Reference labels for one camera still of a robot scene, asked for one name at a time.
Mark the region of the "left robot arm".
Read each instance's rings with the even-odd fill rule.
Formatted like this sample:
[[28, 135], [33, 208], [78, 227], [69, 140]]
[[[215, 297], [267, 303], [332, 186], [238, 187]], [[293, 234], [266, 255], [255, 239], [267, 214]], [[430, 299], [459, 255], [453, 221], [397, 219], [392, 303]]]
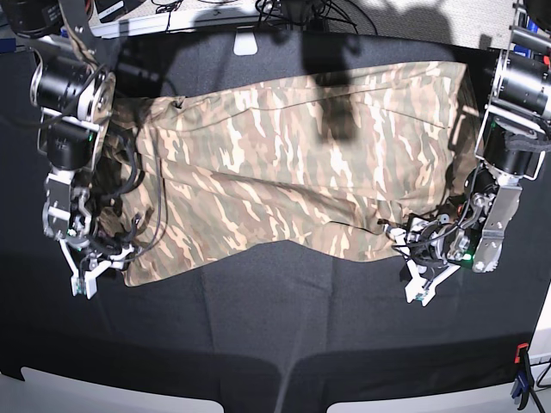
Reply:
[[518, 1], [514, 7], [509, 45], [498, 56], [474, 147], [478, 164], [465, 181], [456, 219], [441, 213], [385, 226], [411, 276], [409, 303], [428, 305], [460, 268], [496, 269], [519, 206], [520, 181], [534, 181], [550, 151], [550, 3]]

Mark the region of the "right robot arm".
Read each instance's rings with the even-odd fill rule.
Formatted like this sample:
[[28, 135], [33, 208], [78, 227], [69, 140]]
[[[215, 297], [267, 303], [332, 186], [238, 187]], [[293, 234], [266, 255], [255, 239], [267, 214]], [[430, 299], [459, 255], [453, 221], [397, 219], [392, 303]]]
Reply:
[[71, 268], [73, 295], [91, 299], [100, 275], [127, 268], [136, 251], [133, 239], [141, 217], [134, 215], [129, 230], [112, 237], [99, 222], [102, 209], [132, 188], [138, 168], [132, 142], [123, 138], [131, 164], [129, 178], [109, 194], [94, 188], [116, 79], [108, 49], [90, 29], [86, 5], [85, 1], [3, 1], [1, 9], [12, 32], [33, 48], [39, 60], [29, 100], [40, 110], [40, 119], [6, 122], [38, 132], [38, 151], [51, 167], [44, 184], [43, 230], [59, 243]]

